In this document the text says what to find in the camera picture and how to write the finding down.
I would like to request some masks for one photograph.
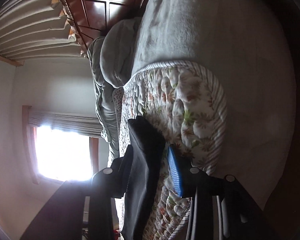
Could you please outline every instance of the white wall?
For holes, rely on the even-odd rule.
[[[29,223],[60,184],[31,181],[22,138],[22,105],[95,117],[95,95],[87,59],[28,60],[23,67],[0,62],[0,225],[12,240]],[[100,168],[106,167],[108,144],[99,143]]]
[[[39,200],[42,207],[60,184],[42,180],[35,185],[31,181],[22,141],[22,105],[95,117],[96,98],[90,63],[83,58],[28,60],[16,69],[12,96],[14,149],[23,173],[24,191]]]
[[[10,105],[15,67],[0,61],[0,225],[12,240],[19,239],[36,200],[22,189],[22,173],[12,148]]]

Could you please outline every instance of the fleece blanket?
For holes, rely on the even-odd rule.
[[[295,79],[279,21],[262,0],[149,0],[133,73],[176,59],[199,63],[222,84],[228,132],[214,176],[233,174],[263,208],[294,130]]]

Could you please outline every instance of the gray bedding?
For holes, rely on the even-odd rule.
[[[261,0],[149,0],[132,74],[176,59],[205,66],[223,85],[227,131],[215,176],[235,175],[263,208],[294,129],[294,72],[280,23]]]
[[[96,114],[103,126],[101,136],[109,143],[108,167],[119,157],[118,124],[112,98],[114,88],[130,78],[133,48],[141,18],[116,23],[106,37],[95,39],[88,49],[94,90]]]

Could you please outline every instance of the window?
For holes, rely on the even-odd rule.
[[[22,108],[23,138],[32,182],[87,180],[98,172],[99,139],[28,124],[29,106]]]
[[[38,171],[60,181],[87,180],[92,174],[90,137],[75,132],[36,128]]]

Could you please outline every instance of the window frame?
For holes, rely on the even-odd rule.
[[[54,183],[62,184],[63,181],[50,179],[39,173],[38,160],[35,150],[37,127],[29,125],[29,111],[31,106],[22,106],[22,135],[31,180],[38,185],[40,180],[45,179]],[[99,138],[89,137],[90,160],[93,174],[99,171]]]

